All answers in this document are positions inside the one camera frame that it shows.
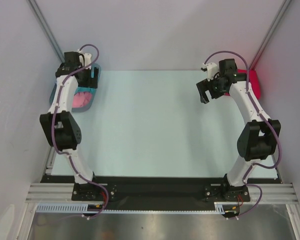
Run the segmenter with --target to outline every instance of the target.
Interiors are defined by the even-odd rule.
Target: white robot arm
[[[205,104],[209,102],[206,91],[209,91],[212,99],[228,93],[234,99],[243,117],[245,128],[237,141],[239,156],[232,169],[226,174],[226,181],[229,187],[244,186],[256,167],[255,163],[260,163],[272,155],[277,146],[273,133],[260,114],[268,120],[277,135],[281,129],[280,122],[271,120],[265,113],[252,91],[251,83],[248,83],[247,90],[247,75],[238,73],[234,59],[224,59],[219,62],[219,66],[212,62],[203,64],[201,69],[207,72],[207,79],[197,83],[201,102]]]
[[[97,88],[98,73],[95,74],[95,71],[98,71],[98,69],[89,66],[78,74],[68,76],[76,69],[90,65],[92,62],[92,55],[78,50],[77,52],[65,52],[64,57],[65,62],[60,65],[55,73],[57,77],[56,91],[52,105],[47,114],[42,114],[40,116],[40,123],[49,144],[53,146],[51,128],[53,114],[57,107],[54,123],[56,146],[69,162],[71,169],[73,169],[75,182],[78,184],[86,184],[87,181],[83,180],[83,178],[92,181],[94,173],[82,156],[80,149],[81,130],[75,119],[72,117],[71,111],[75,91],[78,86]]]

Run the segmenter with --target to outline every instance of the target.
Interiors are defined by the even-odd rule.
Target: purple cable
[[[247,61],[238,53],[234,52],[234,51],[216,51],[215,53],[211,54],[205,61],[204,61],[204,64],[206,64],[209,59],[211,57],[213,57],[214,55],[217,55],[217,54],[223,54],[223,53],[226,53],[226,54],[233,54],[233,55],[236,55],[237,57],[239,57],[244,65],[245,65],[245,68],[246,68],[246,85],[245,85],[245,88],[246,88],[246,91],[247,91],[247,95],[253,105],[253,107],[255,108],[255,110],[259,113],[260,112],[260,109],[258,108],[258,105],[257,103],[255,102],[255,100],[253,99],[250,91],[249,91],[249,83],[250,83],[250,73],[249,73],[249,67],[248,67],[248,63]],[[276,143],[278,145],[278,160],[275,162],[275,164],[273,166],[266,166],[266,165],[263,165],[263,164],[260,164],[260,163],[252,163],[251,166],[248,168],[248,170],[245,172],[245,174],[243,175],[243,178],[242,178],[242,181],[245,182],[245,179],[247,178],[247,176],[249,175],[249,173],[251,172],[251,170],[253,169],[253,166],[256,165],[256,166],[260,166],[260,167],[263,167],[265,169],[274,169],[276,168],[279,163],[281,162],[281,159],[282,159],[282,147],[281,147],[281,143],[280,143],[280,140],[279,140],[279,137],[275,131],[275,129],[271,126],[271,124],[268,122],[268,120],[261,114],[259,113],[259,116],[260,118],[265,122],[265,124],[269,127],[269,129],[271,130],[275,140],[276,140]],[[257,207],[257,205],[260,203],[261,201],[261,198],[262,198],[262,195],[263,195],[263,192],[262,192],[262,189],[260,186],[258,185],[255,185],[255,184],[246,184],[246,186],[250,186],[250,187],[255,187],[255,188],[258,188],[260,190],[260,196],[259,196],[259,199],[256,201],[255,205],[253,205],[252,208],[250,208],[248,211],[240,214],[239,216],[243,216],[249,212],[251,212],[254,208]]]
[[[64,84],[66,83],[66,81],[67,81],[71,76],[73,76],[73,75],[79,73],[80,71],[82,71],[82,70],[84,70],[84,69],[89,68],[92,64],[94,64],[94,63],[98,60],[98,58],[99,58],[99,49],[98,49],[95,45],[89,44],[89,43],[88,43],[88,44],[83,45],[79,50],[81,51],[83,48],[88,47],[88,46],[93,47],[93,48],[96,50],[96,57],[95,57],[95,59],[94,59],[90,64],[88,64],[87,66],[83,66],[82,68],[79,68],[79,69],[77,69],[77,70],[71,72],[69,75],[67,75],[67,76],[64,78],[64,80],[62,81],[62,85],[64,85]],[[57,116],[57,111],[58,111],[58,104],[59,104],[59,102],[60,102],[60,97],[61,97],[62,88],[63,88],[63,86],[60,86],[59,92],[58,92],[57,98],[56,98],[56,106],[55,106],[55,109],[54,109],[54,112],[53,112],[53,116],[52,116],[52,123],[51,123],[51,138],[52,138],[52,144],[53,144],[53,147],[54,147],[54,149],[55,149],[55,151],[56,151],[57,154],[59,154],[59,155],[64,155],[64,154],[65,154],[65,155],[67,155],[67,156],[69,157],[70,165],[71,165],[71,167],[72,167],[72,169],[73,169],[73,171],[75,172],[76,175],[78,175],[78,176],[79,176],[82,180],[84,180],[85,182],[87,182],[87,183],[89,183],[89,184],[93,184],[93,185],[97,186],[98,188],[101,188],[102,190],[105,191],[106,200],[105,200],[105,203],[103,204],[102,208],[101,208],[100,211],[97,212],[95,215],[89,217],[89,219],[94,219],[97,215],[99,215],[99,214],[107,207],[107,204],[108,204],[108,201],[109,201],[109,193],[108,193],[107,189],[106,189],[104,186],[102,186],[101,184],[98,184],[98,183],[96,183],[96,182],[90,181],[90,180],[86,179],[85,177],[83,177],[83,176],[78,172],[78,170],[76,169],[75,164],[74,164],[74,162],[73,162],[73,160],[72,160],[72,158],[71,158],[70,153],[59,151],[59,149],[58,149],[58,147],[57,147],[57,144],[56,144],[56,137],[55,137],[55,123],[56,123],[56,116]],[[71,215],[71,216],[67,216],[67,217],[61,218],[61,219],[67,219],[67,218],[71,218],[71,217],[79,217],[79,216],[80,216],[80,215]]]

